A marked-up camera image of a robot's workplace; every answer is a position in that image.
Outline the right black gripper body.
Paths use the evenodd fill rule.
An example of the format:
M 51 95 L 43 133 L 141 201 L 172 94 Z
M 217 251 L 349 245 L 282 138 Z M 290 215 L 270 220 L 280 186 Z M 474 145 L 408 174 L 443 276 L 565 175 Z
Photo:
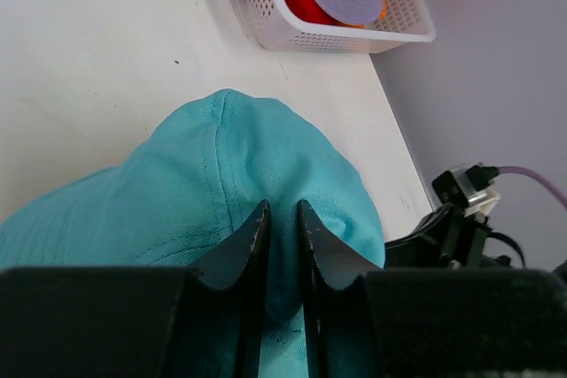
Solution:
M 526 267 L 524 251 L 511 237 L 494 231 L 482 214 L 466 216 L 454 204 L 444 204 L 425 216 L 413 233 L 385 244 L 387 268 L 510 268 L 506 255 L 484 254 L 488 240 L 507 245 Z

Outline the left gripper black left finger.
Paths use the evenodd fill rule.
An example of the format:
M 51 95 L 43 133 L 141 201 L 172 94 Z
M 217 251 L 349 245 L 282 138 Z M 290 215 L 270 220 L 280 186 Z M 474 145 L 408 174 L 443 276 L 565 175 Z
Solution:
M 187 266 L 1 273 L 4 377 L 254 377 L 271 211 Z

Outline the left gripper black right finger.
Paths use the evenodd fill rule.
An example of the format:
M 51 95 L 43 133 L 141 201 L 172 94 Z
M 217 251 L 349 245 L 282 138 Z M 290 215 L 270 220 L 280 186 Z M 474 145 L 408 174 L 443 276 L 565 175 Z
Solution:
M 387 268 L 298 205 L 312 377 L 563 377 L 566 275 Z

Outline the teal bucket hat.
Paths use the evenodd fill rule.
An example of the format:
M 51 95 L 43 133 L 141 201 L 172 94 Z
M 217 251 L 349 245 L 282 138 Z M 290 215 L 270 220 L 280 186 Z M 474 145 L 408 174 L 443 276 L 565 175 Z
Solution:
M 224 89 L 170 114 L 119 166 L 55 189 L 1 225 L 2 266 L 185 266 L 267 200 L 272 231 L 260 375 L 307 376 L 297 206 L 372 263 L 384 233 L 356 169 L 272 98 Z

